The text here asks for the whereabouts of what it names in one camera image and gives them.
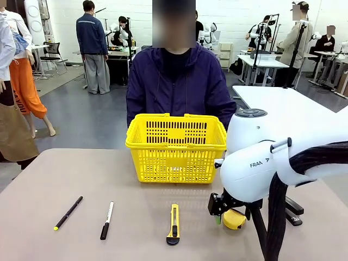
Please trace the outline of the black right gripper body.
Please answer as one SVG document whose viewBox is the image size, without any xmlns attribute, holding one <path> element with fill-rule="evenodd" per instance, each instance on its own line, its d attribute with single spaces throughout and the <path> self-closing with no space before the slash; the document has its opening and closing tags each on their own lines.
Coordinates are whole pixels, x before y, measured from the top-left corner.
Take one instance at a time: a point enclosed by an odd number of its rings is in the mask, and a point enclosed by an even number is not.
<svg viewBox="0 0 348 261">
<path fill-rule="evenodd" d="M 248 207 L 250 209 L 250 212 L 252 213 L 254 209 L 262 209 L 262 200 L 258 200 L 251 203 L 239 201 L 232 197 L 226 191 L 226 189 L 223 189 L 221 195 L 214 192 L 210 194 L 208 211 L 212 216 L 222 216 L 222 214 L 226 211 L 238 207 Z"/>
</svg>

